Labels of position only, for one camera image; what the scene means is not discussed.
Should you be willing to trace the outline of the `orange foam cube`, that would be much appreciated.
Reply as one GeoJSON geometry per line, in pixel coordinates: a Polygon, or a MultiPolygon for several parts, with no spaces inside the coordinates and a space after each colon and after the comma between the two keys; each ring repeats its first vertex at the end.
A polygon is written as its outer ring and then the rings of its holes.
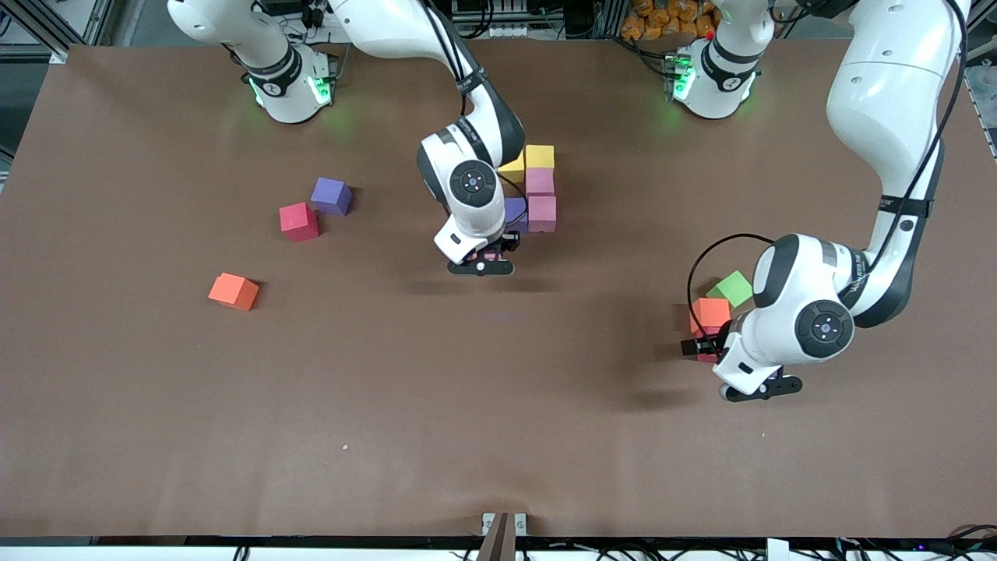
{"type": "Polygon", "coordinates": [[[257,297],[259,297],[257,283],[231,273],[221,273],[215,278],[209,291],[210,301],[246,312],[253,309],[257,297]]]}
{"type": "Polygon", "coordinates": [[[726,298],[697,298],[690,312],[690,330],[720,328],[731,319],[731,305],[726,298]]]}

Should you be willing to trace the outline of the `green foam cube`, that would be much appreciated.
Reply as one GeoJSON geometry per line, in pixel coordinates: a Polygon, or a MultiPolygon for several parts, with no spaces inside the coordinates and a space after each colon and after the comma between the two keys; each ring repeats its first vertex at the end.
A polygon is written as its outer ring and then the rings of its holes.
{"type": "Polygon", "coordinates": [[[754,291],[752,283],[740,270],[734,270],[729,276],[716,283],[706,294],[713,299],[725,299],[731,309],[736,309],[745,302],[751,301],[754,291]]]}

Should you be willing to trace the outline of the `white power strip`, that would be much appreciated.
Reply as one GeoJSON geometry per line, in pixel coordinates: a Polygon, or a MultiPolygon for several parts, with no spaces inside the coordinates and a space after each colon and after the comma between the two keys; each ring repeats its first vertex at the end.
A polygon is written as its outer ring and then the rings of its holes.
{"type": "Polygon", "coordinates": [[[525,23],[478,23],[471,27],[467,39],[527,38],[530,35],[530,22],[525,23]]]}
{"type": "Polygon", "coordinates": [[[301,42],[308,45],[349,44],[339,20],[335,17],[329,0],[300,0],[301,22],[304,32],[301,42]]]}

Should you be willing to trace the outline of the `bag of orange items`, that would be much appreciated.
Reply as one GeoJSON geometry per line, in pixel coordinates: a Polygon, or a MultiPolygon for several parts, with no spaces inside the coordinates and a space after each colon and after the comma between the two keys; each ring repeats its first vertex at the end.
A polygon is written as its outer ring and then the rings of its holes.
{"type": "Polygon", "coordinates": [[[619,35],[626,41],[652,41],[684,34],[712,38],[723,21],[712,0],[630,0],[619,35]]]}

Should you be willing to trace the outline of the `aluminium frame profile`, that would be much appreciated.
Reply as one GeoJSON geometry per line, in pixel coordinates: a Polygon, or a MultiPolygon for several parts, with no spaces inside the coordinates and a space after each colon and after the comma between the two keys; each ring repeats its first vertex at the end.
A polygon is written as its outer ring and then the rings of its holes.
{"type": "Polygon", "coordinates": [[[956,45],[967,60],[997,52],[997,0],[940,0],[947,9],[952,4],[961,16],[951,16],[956,45]]]}
{"type": "Polygon", "coordinates": [[[0,0],[0,62],[63,64],[74,45],[111,43],[128,0],[0,0]]]}

